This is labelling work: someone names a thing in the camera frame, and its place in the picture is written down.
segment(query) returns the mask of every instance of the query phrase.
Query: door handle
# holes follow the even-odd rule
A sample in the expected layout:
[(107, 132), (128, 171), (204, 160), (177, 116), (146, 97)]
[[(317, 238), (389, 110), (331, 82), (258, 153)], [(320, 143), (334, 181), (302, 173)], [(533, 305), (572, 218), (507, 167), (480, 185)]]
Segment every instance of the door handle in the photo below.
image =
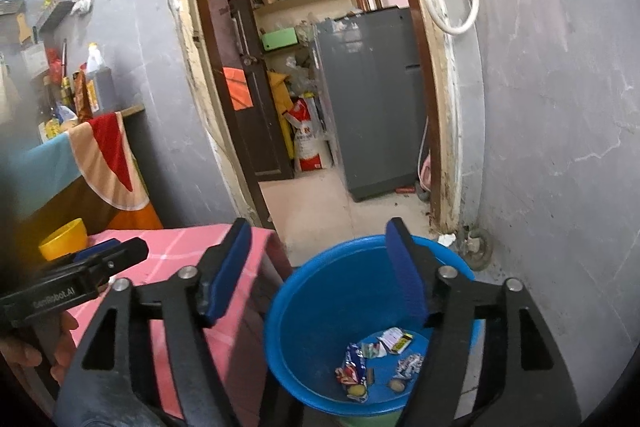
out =
[(255, 58), (253, 55), (247, 55), (245, 58), (242, 59), (242, 63), (249, 67), (249, 66), (253, 66), (254, 64), (258, 63), (258, 59)]

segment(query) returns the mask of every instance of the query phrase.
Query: green box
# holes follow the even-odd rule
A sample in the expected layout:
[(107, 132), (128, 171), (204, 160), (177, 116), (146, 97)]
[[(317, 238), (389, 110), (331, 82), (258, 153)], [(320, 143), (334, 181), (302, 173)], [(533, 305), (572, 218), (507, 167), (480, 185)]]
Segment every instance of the green box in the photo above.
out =
[(285, 46), (298, 44), (298, 36), (293, 28), (284, 28), (262, 36), (262, 45), (265, 51), (277, 50)]

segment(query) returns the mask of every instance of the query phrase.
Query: gray refrigerator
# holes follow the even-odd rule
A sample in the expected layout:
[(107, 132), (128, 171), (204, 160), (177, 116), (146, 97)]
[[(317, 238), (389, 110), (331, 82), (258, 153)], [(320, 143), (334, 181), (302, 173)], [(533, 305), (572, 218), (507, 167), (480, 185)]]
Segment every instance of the gray refrigerator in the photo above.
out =
[(311, 51), (334, 161), (353, 199), (413, 185), (426, 99), (409, 9), (325, 20)]

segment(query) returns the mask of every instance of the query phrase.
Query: pink tablecloth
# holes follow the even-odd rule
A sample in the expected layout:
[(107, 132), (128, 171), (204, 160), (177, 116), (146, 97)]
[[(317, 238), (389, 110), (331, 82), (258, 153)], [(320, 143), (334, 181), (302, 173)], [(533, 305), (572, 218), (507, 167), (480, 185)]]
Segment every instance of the pink tablecloth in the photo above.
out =
[[(177, 230), (106, 230), (92, 237), (93, 244), (116, 238), (141, 237), (149, 247), (146, 261), (121, 273), (134, 284), (162, 281), (182, 266), (197, 264), (211, 245), (218, 245), (230, 225), (209, 225)], [(252, 229), (252, 247), (231, 299), (229, 310), (215, 327), (205, 330), (209, 349), (226, 393), (243, 427), (257, 427), (260, 401), (267, 371), (262, 349), (265, 287), (276, 287), (291, 274), (291, 266), (277, 235), (271, 230)], [(101, 298), (71, 310), (80, 323), (74, 332), (79, 343)], [(168, 364), (161, 321), (153, 321), (152, 344), (162, 408), (182, 417)]]

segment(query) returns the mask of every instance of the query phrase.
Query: white bottle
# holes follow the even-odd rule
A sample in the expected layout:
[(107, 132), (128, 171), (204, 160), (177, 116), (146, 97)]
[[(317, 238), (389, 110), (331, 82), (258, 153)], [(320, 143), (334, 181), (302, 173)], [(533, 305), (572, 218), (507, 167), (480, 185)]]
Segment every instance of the white bottle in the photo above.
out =
[(89, 44), (89, 58), (86, 60), (86, 73), (98, 71), (104, 67), (104, 59), (98, 49), (98, 44), (92, 42)]

